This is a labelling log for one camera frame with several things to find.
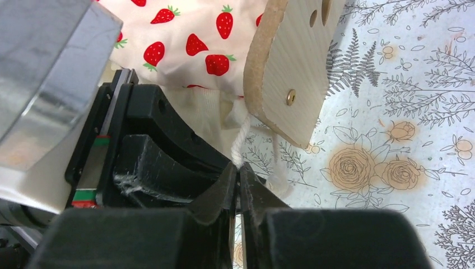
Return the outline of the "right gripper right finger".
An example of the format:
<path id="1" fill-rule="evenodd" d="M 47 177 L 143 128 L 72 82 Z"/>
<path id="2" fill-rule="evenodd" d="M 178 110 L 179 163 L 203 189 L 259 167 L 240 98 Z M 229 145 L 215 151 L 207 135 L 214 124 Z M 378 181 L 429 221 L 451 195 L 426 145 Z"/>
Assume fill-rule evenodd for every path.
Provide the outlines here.
<path id="1" fill-rule="evenodd" d="M 239 183 L 245 268 L 270 268 L 276 232 L 268 214 L 289 206 L 262 184 L 248 163 L 239 169 Z"/>

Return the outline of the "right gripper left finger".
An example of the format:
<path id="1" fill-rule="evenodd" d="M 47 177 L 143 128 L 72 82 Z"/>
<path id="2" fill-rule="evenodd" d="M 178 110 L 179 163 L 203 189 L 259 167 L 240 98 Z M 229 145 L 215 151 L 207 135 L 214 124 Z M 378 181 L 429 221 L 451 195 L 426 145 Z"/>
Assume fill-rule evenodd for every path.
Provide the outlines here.
<path id="1" fill-rule="evenodd" d="M 217 181 L 188 206 L 194 268 L 232 268 L 237 175 L 236 166 L 228 163 Z"/>

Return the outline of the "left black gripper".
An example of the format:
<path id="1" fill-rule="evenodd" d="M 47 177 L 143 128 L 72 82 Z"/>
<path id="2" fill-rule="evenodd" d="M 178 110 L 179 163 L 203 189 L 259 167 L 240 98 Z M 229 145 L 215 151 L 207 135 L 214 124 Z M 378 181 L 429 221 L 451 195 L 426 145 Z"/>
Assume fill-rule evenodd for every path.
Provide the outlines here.
<path id="1" fill-rule="evenodd" d="M 138 82 L 135 70 L 125 68 L 99 86 L 64 174 L 71 185 L 66 208 L 96 206 L 94 190 L 76 195 L 78 184 L 93 147 L 109 146 L 122 85 Z M 211 187 L 230 162 L 184 122 L 157 85 L 133 86 L 126 120 L 132 135 L 122 140 L 113 183 L 139 207 L 187 205 Z"/>

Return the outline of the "large strawberry print cushion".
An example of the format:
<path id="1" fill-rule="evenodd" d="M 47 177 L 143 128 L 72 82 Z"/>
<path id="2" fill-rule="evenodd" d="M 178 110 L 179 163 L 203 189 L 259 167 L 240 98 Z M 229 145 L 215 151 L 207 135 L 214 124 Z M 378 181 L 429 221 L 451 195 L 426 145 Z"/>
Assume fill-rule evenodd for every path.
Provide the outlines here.
<path id="1" fill-rule="evenodd" d="M 227 151 L 244 119 L 243 70 L 266 1 L 102 1 L 123 21 L 110 60 L 157 84 L 206 142 Z"/>

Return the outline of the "wooden pet bed frame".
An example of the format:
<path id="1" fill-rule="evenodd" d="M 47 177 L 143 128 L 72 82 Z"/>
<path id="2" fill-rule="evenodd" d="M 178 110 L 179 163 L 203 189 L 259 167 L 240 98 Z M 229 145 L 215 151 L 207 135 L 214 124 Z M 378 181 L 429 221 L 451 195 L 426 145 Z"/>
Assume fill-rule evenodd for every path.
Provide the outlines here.
<path id="1" fill-rule="evenodd" d="M 312 137 L 329 88 L 326 60 L 344 1 L 268 1 L 243 72 L 246 107 L 293 146 Z M 296 99 L 286 105 L 287 93 Z"/>

